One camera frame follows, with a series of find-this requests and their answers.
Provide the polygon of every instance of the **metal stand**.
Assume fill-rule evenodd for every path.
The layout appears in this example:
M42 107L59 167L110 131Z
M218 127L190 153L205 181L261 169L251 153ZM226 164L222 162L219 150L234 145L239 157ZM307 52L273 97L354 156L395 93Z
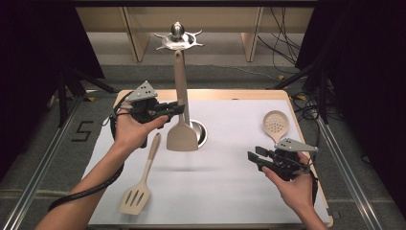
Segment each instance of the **metal stand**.
M170 28L170 34L167 35L158 35L155 34L158 37L162 38L162 46L158 47L156 50L159 49L169 49L173 51L182 51L182 54L184 55L184 50L190 49L193 46L203 46L203 44L199 44L196 41L196 36L200 35L202 31L196 33L196 34L191 34L185 32L185 28L183 27L182 24L179 22L174 23L171 28ZM188 91L185 89L185 111L184 111L184 117L185 117L185 123L190 126L193 131L196 133L196 138L197 138L197 144L198 147L202 147L208 138L208 132L205 126L201 124L198 121L191 120L190 119L190 113L189 113L189 102L188 102Z

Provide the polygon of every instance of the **slotted spatula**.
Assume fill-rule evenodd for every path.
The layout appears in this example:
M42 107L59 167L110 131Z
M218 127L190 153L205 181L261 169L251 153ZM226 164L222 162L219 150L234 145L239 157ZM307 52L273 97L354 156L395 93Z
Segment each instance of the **slotted spatula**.
M140 214L141 210L143 210L144 206L146 205L147 201L149 200L150 191L147 186L147 177L148 177L149 169L151 168L155 153L158 150L160 141L161 141L161 134L157 133L152 141L147 164L146 164L146 167L144 168L143 177L141 178L141 181L137 185L129 188L125 192L125 194L123 196L122 204L120 205L120 212L126 213L126 214L138 215L138 214Z
M277 145L289 130L289 120L283 112L272 110L263 117L263 129L274 139L275 145Z

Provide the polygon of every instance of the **metal rail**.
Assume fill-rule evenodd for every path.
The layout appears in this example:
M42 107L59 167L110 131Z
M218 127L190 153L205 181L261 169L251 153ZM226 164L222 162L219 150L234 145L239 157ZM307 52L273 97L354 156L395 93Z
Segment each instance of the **metal rail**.
M74 98L73 103L69 108L69 116L67 117L63 126L57 129L51 144L45 151L44 156L36 167L33 177L31 178L27 187L24 189L21 197L18 199L17 204L11 211L9 218L6 221L6 225L3 228L4 230L14 230L18 229L18 227L20 226L24 216L30 208L31 203L33 202L35 193L38 190L39 185L41 184L46 172L48 171L51 163L54 160L54 157L57 153L57 150L59 149L66 130L71 124L72 118L75 115L75 112L82 100L83 97Z
M331 154L340 170L341 175L343 175L344 180L350 190L355 204L358 206L359 212L361 213L362 218L367 224L368 229L383 229L382 224L380 223L375 210L368 201L367 196L362 191L361 186L359 185L357 179L355 178L354 173L346 160L345 155L341 152L341 149L335 140L331 129L328 125L325 124L323 119L319 116L316 119L317 123L320 125L320 130L322 131L323 136L326 139L328 148L331 151Z

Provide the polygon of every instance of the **white paper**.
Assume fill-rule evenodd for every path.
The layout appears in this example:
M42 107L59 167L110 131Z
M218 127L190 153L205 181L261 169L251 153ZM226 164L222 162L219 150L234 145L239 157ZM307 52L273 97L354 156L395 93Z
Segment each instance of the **white paper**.
M190 101L191 119L207 128L206 144L192 152L167 150L167 134L177 117L152 131L147 147L135 150L125 161L122 175L107 189L89 224L300 223L275 185L247 157L255 146L274 149L272 138L262 128L263 117L271 110L280 110L289 119L290 128L282 138L301 141L285 100ZM147 179L151 197L140 215L122 214L119 206L124 192L140 181L156 132L162 138ZM85 174L112 143L110 126L104 126ZM330 222L320 193L315 209L322 221Z

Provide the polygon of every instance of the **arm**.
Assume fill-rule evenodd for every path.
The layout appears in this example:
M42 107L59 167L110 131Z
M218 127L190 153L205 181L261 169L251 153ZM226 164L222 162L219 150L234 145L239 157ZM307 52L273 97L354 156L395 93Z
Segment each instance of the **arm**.
M301 152L298 152L300 161L307 164L308 158ZM281 193L283 201L289 206L301 219L302 223L309 230L327 229L319 215L313 207L311 196L311 175L300 174L294 180L284 181L276 173L266 167L262 167L265 173Z
M126 112L126 109L121 109L119 113ZM93 188L109 179L125 159L144 143L147 135L155 128L162 126L167 119L167 116L163 116L141 125L130 115L119 116L114 144L69 194ZM85 229L104 191L57 206L42 219L35 229Z

